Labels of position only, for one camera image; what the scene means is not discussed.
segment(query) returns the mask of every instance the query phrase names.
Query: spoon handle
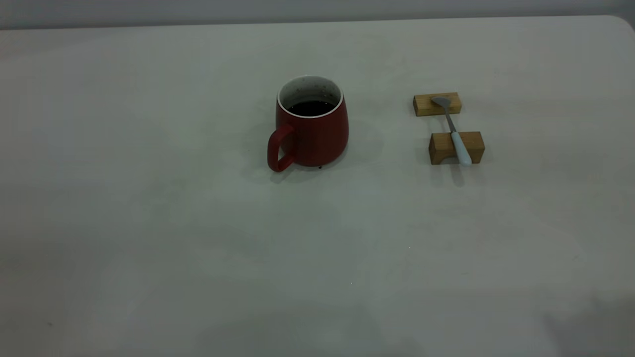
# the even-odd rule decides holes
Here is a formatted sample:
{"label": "spoon handle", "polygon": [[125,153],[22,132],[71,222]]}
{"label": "spoon handle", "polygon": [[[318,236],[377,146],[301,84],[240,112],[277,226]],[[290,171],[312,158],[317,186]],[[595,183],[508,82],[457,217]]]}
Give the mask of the spoon handle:
{"label": "spoon handle", "polygon": [[463,140],[461,140],[461,135],[459,135],[457,131],[452,132],[452,142],[454,142],[454,149],[457,151],[458,162],[461,163],[461,166],[471,166],[472,158],[470,154],[467,153],[465,144],[463,144]]}

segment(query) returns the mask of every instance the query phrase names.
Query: dark liquid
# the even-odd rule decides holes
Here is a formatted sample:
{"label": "dark liquid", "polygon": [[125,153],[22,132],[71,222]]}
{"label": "dark liquid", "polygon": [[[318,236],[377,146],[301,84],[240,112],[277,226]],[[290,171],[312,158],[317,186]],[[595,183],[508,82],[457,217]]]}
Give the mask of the dark liquid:
{"label": "dark liquid", "polygon": [[313,100],[292,105],[288,110],[299,116],[319,116],[332,111],[334,108],[335,106],[331,103]]}

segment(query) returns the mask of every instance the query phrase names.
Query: table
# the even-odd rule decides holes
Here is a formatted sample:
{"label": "table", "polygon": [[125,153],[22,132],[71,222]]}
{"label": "table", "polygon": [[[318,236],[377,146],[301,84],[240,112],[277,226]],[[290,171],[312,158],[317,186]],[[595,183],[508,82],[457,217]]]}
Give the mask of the table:
{"label": "table", "polygon": [[[349,146],[276,174],[301,74]],[[609,16],[0,32],[0,354],[635,353],[634,103]]]}

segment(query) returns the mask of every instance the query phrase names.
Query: mug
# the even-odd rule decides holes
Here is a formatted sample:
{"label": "mug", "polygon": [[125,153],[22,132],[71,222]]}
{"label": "mug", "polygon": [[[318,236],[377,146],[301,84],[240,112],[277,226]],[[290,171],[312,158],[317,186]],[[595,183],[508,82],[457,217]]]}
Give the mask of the mug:
{"label": "mug", "polygon": [[[318,114],[315,116],[311,116],[310,111],[290,111],[298,104],[309,102],[322,102],[325,108],[332,109],[323,114],[313,113]],[[304,166],[328,164],[344,152],[348,141],[349,118],[344,93],[337,84],[324,77],[302,76],[280,89],[276,131],[271,134],[267,146],[267,163],[271,170],[282,172],[291,163]],[[280,148],[284,156],[278,160]]]}

